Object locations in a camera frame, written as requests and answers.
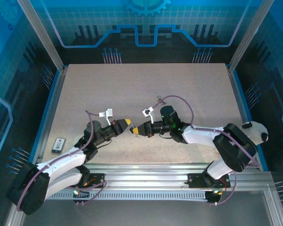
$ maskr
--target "black cable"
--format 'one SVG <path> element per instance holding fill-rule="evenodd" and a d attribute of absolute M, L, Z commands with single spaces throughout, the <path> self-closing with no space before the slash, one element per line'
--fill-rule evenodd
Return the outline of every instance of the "black cable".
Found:
<path fill-rule="evenodd" d="M 159 136 L 164 139 L 173 139 L 172 137 L 162 137 L 161 134 Z"/>
<path fill-rule="evenodd" d="M 109 140 L 110 140 L 110 142 L 109 142 L 108 144 L 105 144 L 105 145 L 99 146 L 97 149 L 100 149 L 101 147 L 104 147 L 104 146 L 107 146 L 107 145 L 111 144 L 112 139 L 109 139 Z"/>

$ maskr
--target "enclosure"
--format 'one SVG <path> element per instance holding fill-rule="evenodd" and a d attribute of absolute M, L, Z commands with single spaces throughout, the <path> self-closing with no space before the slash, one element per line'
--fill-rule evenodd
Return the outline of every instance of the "enclosure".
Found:
<path fill-rule="evenodd" d="M 237 174 L 226 203 L 181 197 L 201 193 L 184 182 L 220 157 L 214 147 L 129 130 L 85 164 L 106 174 L 92 203 L 53 196 L 26 216 L 7 199 L 23 163 L 59 156 L 57 138 L 64 153 L 83 136 L 85 110 L 112 108 L 113 119 L 138 126 L 148 121 L 143 109 L 168 95 L 186 99 L 197 126 L 266 126 L 260 168 Z M 183 101 L 158 108 L 166 105 L 190 122 Z M 283 0 L 0 1 L 0 225 L 192 222 L 283 225 Z"/>

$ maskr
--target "vertical metal post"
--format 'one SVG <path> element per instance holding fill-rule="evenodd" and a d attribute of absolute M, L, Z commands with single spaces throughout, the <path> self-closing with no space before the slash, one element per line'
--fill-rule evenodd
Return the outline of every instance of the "vertical metal post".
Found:
<path fill-rule="evenodd" d="M 247 47 L 249 46 L 252 38 L 254 37 L 257 29 L 261 25 L 262 21 L 264 20 L 266 14 L 268 13 L 270 7 L 272 6 L 274 0 L 262 0 L 261 5 L 259 6 L 254 18 L 252 19 L 248 29 L 246 30 L 238 48 L 236 49 L 230 63 L 229 63 L 229 72 L 232 73 L 236 66 L 238 65 L 239 61 L 241 60 L 244 52 L 246 51 Z"/>
<path fill-rule="evenodd" d="M 17 0 L 19 5 L 21 6 L 23 12 L 25 13 L 28 21 L 32 25 L 34 31 L 38 35 L 40 41 L 42 42 L 44 48 L 46 49 L 47 53 L 49 54 L 51 60 L 53 61 L 54 65 L 57 67 L 59 72 L 64 71 L 64 64 L 58 55 L 57 50 L 55 49 L 52 41 L 50 40 L 49 35 L 47 34 L 40 18 L 38 17 L 36 11 L 34 10 L 31 2 L 29 0 Z"/>

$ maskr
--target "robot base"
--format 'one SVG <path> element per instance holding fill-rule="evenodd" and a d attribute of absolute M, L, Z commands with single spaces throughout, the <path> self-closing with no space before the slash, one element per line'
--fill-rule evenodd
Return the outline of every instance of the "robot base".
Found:
<path fill-rule="evenodd" d="M 207 173 L 211 164 L 209 164 L 202 173 L 189 173 L 188 182 L 185 182 L 185 184 L 189 185 L 189 188 L 203 188 L 204 190 L 206 190 L 206 188 L 211 190 L 231 187 L 228 174 L 225 174 L 220 179 L 215 180 Z"/>

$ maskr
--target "metal profile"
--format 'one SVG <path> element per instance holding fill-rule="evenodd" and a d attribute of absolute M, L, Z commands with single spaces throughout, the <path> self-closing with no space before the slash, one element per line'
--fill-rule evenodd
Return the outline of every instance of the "metal profile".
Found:
<path fill-rule="evenodd" d="M 85 164 L 92 173 L 104 173 L 106 191 L 212 191 L 207 188 L 189 188 L 188 173 L 201 173 L 207 163 L 199 164 Z M 264 191 L 273 183 L 270 172 L 247 167 L 237 173 L 237 191 Z M 234 175 L 230 175 L 234 184 Z"/>
<path fill-rule="evenodd" d="M 53 194 L 48 200 L 89 200 L 98 191 L 88 191 L 74 196 L 73 190 Z M 96 200 L 181 200 L 206 202 L 204 191 L 102 191 Z"/>
<path fill-rule="evenodd" d="M 247 28 L 241 42 L 239 43 L 238 48 L 236 49 L 230 63 L 230 72 L 233 72 L 240 62 L 244 52 L 246 51 L 247 47 L 249 46 L 252 38 L 254 37 L 257 29 L 261 25 L 262 21 L 264 20 L 266 14 L 268 13 L 270 7 L 272 6 L 274 0 L 262 0 L 261 5 L 259 6 L 258 10 L 256 11 L 249 27 Z"/>
<path fill-rule="evenodd" d="M 47 34 L 38 14 L 34 10 L 31 2 L 29 0 L 17 0 L 21 6 L 23 12 L 25 13 L 27 19 L 32 25 L 34 31 L 38 35 L 40 41 L 42 42 L 44 48 L 52 59 L 54 65 L 57 67 L 58 71 L 63 72 L 64 64 L 58 55 L 57 50 L 55 49 L 52 41 L 50 40 L 49 35 Z"/>

